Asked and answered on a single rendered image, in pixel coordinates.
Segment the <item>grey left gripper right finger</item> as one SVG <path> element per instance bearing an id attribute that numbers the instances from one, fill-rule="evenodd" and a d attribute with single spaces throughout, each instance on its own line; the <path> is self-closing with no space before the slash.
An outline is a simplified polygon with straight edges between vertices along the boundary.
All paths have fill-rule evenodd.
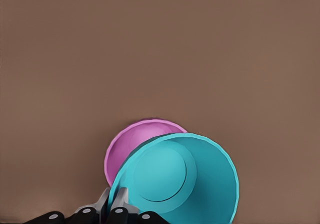
<path id="1" fill-rule="evenodd" d="M 119 189 L 108 214 L 105 224 L 138 224 L 138 207 L 129 204 L 129 191 L 122 187 Z"/>

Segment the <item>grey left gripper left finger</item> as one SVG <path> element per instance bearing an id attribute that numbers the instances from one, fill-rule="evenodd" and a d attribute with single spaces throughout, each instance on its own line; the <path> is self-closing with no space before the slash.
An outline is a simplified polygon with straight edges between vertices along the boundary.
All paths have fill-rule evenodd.
<path id="1" fill-rule="evenodd" d="M 79 207 L 65 219 L 65 224 L 105 224 L 109 193 L 110 188 L 107 187 L 96 203 Z"/>

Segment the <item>blue bowl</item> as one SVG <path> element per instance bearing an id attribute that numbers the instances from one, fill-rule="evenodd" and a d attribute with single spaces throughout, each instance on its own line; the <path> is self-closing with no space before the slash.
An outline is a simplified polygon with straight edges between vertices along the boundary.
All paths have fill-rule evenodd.
<path id="1" fill-rule="evenodd" d="M 166 134 L 136 147 L 121 165 L 109 192 L 118 191 L 140 212 L 154 211 L 170 224 L 230 224 L 239 200 L 239 179 L 230 156 L 211 139 Z"/>

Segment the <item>pink bowl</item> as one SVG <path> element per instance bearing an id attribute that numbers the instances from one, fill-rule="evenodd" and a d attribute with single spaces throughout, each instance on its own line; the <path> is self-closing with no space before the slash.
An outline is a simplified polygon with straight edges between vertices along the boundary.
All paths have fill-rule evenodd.
<path id="1" fill-rule="evenodd" d="M 110 142 L 104 158 L 104 174 L 109 186 L 129 154 L 143 142 L 157 136 L 186 133 L 182 126 L 161 118 L 146 118 L 133 122 Z"/>

